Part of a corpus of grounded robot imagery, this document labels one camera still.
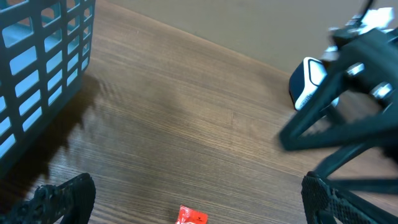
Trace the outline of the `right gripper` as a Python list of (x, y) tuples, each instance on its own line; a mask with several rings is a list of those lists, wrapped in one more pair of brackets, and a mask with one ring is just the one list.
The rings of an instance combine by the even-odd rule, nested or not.
[[(378, 146), (397, 140), (397, 36), (353, 27), (332, 34), (339, 57), (305, 106), (279, 134), (288, 151), (355, 144)], [(351, 90), (369, 95), (382, 107), (375, 115), (347, 121), (332, 101)]]

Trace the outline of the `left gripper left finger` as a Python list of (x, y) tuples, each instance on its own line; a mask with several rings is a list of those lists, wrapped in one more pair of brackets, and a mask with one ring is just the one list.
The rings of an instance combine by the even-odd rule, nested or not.
[(96, 198), (96, 187), (88, 173), (60, 185), (41, 185), (33, 198), (13, 206), (1, 215), (1, 223), (87, 224)]

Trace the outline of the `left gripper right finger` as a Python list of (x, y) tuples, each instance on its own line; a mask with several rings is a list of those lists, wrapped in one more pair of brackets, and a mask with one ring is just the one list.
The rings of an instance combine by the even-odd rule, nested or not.
[(397, 179), (328, 179), (308, 172), (301, 191), (307, 223), (397, 223), (354, 191), (397, 195)]

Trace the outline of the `red white package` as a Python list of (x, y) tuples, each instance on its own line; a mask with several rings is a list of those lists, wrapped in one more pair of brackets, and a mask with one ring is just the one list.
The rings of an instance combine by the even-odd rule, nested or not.
[(175, 224), (207, 224), (207, 221), (207, 214), (181, 205)]

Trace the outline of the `white barcode scanner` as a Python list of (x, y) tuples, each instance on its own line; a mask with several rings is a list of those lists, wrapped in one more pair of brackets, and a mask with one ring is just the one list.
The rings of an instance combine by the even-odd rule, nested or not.
[(312, 57), (302, 60), (289, 79), (289, 94), (297, 111), (305, 106), (326, 75), (320, 60)]

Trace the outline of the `grey plastic mesh basket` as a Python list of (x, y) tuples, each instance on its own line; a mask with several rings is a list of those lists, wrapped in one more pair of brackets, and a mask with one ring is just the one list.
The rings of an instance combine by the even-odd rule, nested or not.
[(81, 88), (95, 0), (1, 1), (1, 176)]

